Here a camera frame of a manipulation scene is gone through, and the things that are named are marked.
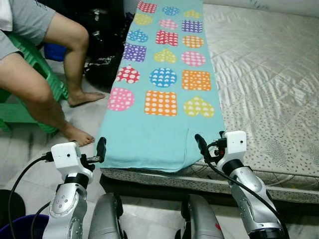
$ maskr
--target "purple polka dot square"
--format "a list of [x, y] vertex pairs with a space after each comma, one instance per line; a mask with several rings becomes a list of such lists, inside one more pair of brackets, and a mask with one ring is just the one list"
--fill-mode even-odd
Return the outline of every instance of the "purple polka dot square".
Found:
[[132, 45], [129, 43], [125, 44], [123, 59], [129, 60], [129, 61], [143, 62], [145, 60], [145, 55], [146, 55], [145, 46]]
[[203, 32], [203, 23], [201, 21], [184, 20], [181, 26], [182, 31], [185, 32]]

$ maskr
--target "bare foot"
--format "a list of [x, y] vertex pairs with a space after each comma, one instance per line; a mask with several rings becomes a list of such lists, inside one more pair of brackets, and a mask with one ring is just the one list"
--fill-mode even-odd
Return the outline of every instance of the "bare foot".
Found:
[[94, 138], [91, 135], [72, 126], [71, 124], [69, 124], [62, 133], [69, 141], [75, 140], [79, 146], [85, 146], [94, 142]]
[[68, 103], [71, 107], [75, 107], [85, 103], [98, 101], [104, 97], [105, 95], [99, 92], [80, 93], [69, 95]]

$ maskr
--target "white mattress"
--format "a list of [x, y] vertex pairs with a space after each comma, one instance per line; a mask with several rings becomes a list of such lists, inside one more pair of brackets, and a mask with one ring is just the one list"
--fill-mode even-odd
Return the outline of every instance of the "white mattress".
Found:
[[[204, 14], [225, 125], [247, 132], [244, 164], [274, 199], [319, 203], [319, 20], [210, 4]], [[102, 170], [114, 179], [229, 193], [203, 161], [174, 175]]]

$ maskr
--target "cable connector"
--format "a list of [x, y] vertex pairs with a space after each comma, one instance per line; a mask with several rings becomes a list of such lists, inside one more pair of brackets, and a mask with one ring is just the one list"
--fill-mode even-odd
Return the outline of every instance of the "cable connector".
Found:
[[53, 162], [54, 160], [51, 151], [44, 153], [41, 160], [45, 160], [45, 162]]

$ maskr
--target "blue towel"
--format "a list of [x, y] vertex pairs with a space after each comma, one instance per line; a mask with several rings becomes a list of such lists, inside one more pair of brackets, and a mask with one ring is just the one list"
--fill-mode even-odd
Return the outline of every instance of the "blue towel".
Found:
[[201, 159], [194, 135], [224, 130], [201, 0], [139, 2], [98, 137], [99, 167], [176, 172]]

